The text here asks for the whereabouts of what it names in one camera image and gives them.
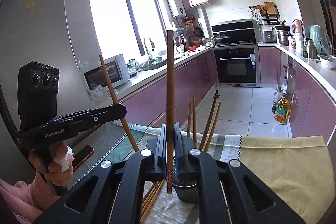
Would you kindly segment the pink sleeve forearm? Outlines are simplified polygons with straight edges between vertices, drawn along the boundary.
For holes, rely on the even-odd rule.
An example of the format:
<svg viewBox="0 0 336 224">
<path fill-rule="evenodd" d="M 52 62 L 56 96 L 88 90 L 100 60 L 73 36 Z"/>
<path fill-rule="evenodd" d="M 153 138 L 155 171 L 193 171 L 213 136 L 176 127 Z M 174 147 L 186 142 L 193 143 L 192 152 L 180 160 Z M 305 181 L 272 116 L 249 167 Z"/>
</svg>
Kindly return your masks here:
<svg viewBox="0 0 336 224">
<path fill-rule="evenodd" d="M 10 185 L 1 180 L 1 196 L 19 223 L 33 223 L 60 198 L 51 193 L 39 173 L 30 184 Z"/>
</svg>

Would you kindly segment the person's left hand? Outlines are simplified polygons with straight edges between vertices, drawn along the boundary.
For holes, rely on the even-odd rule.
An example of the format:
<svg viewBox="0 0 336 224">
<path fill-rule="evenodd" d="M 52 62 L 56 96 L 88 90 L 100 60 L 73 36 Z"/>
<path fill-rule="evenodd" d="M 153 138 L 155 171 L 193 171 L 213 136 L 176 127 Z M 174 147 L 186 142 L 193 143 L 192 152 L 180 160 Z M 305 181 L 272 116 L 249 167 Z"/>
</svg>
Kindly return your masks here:
<svg viewBox="0 0 336 224">
<path fill-rule="evenodd" d="M 63 141 L 56 147 L 55 156 L 47 167 L 36 151 L 30 152 L 29 161 L 37 171 L 30 187 L 48 188 L 49 182 L 53 186 L 66 187 L 73 178 L 73 159 L 72 150 Z"/>
</svg>

